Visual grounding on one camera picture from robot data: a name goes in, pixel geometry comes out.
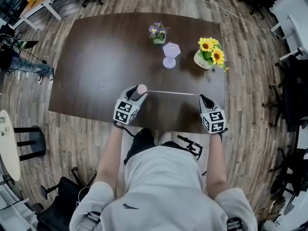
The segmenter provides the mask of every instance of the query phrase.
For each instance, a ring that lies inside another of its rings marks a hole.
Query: yellow sunflower
[[[218,45],[219,44],[218,40],[216,40],[216,39],[210,38],[210,40],[211,40],[213,45]]]
[[[213,63],[214,64],[218,64],[218,65],[223,65],[223,61],[224,59],[224,53],[222,52],[221,49],[219,48],[215,48],[212,52],[212,59],[213,59]]]
[[[200,38],[198,42],[200,44],[200,49],[203,51],[212,51],[213,50],[213,43],[208,38]]]

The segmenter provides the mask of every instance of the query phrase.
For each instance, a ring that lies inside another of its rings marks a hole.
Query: wooden floor
[[[272,28],[275,25],[275,21],[267,13],[264,20],[260,19],[259,14],[249,15],[248,7],[237,0],[207,1],[219,3],[221,7],[260,28]],[[82,8],[81,4],[82,0],[56,1],[53,7],[62,17],[62,21],[58,21],[49,11],[43,9],[30,18],[41,31],[35,31],[23,23],[18,28],[21,32],[20,38],[39,40],[31,52],[41,58],[47,57],[48,63],[56,67],[70,28],[79,18],[106,13],[155,12],[190,16],[220,24],[222,45],[230,68],[226,73],[225,89],[229,131],[223,140],[229,183],[232,187],[243,189],[257,213],[269,198],[269,186],[274,175],[268,170],[275,164],[277,148],[290,143],[290,134],[285,132],[284,121],[280,121],[277,128],[269,128],[272,115],[268,109],[261,106],[269,97],[273,99],[268,85],[280,81],[279,71],[274,63],[286,53],[284,43],[269,30],[258,30],[200,0],[104,0],[103,6],[91,2],[87,8]],[[24,53],[22,56],[31,61],[35,60]],[[17,72],[14,72],[5,78],[1,109],[9,112],[15,127],[39,125],[45,133],[48,152],[43,160],[35,158],[21,165],[21,179],[14,188],[16,191],[22,191],[23,196],[29,197],[33,203],[40,202],[48,207],[55,193],[51,193],[49,200],[45,201],[39,194],[39,186],[47,188],[55,182],[37,166],[51,174],[56,181],[62,176],[73,179],[70,169],[77,166],[81,178],[88,181],[97,168],[111,127],[104,122],[49,112],[51,84],[48,78],[45,77],[43,83],[38,85],[35,74],[27,76],[22,73],[20,77],[19,81]],[[176,139],[177,134],[172,135],[174,141],[181,144]],[[182,135],[204,146],[200,167],[202,171],[205,170],[209,136]],[[131,137],[124,133],[122,158],[125,157],[131,142]],[[23,148],[21,153],[29,150]],[[123,172],[122,165],[119,196],[123,189]]]

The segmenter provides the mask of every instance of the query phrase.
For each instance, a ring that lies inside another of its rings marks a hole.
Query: small vase
[[[198,65],[198,66],[200,66],[200,67],[202,67],[202,68],[204,68],[204,69],[211,69],[212,67],[214,67],[215,66],[215,64],[213,64],[213,65],[210,65],[210,64],[208,64],[208,62],[206,61],[206,60],[204,60],[202,57],[200,57],[199,55],[198,55],[198,53],[200,53],[200,50],[198,50],[197,52],[196,52],[196,54],[194,55],[194,57],[193,57],[193,60],[194,60],[194,62]]]
[[[164,39],[163,40],[160,40],[159,38],[154,38],[153,39],[153,43],[154,44],[164,44],[165,43],[165,41],[166,41],[166,35],[164,34]]]

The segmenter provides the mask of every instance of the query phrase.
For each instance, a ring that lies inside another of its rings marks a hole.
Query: person standing
[[[53,82],[54,68],[47,64],[32,63],[27,59],[20,57],[14,50],[6,49],[0,44],[1,70],[13,72],[15,70],[23,72],[31,72],[38,74],[38,83],[41,84],[44,75],[49,76],[49,80]]]

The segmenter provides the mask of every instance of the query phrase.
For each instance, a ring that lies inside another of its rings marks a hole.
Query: black stool
[[[20,161],[28,160],[34,157],[43,158],[46,153],[45,136],[38,126],[31,128],[14,128],[15,133],[29,133],[29,140],[17,142],[17,146],[30,145],[33,153],[19,156]]]

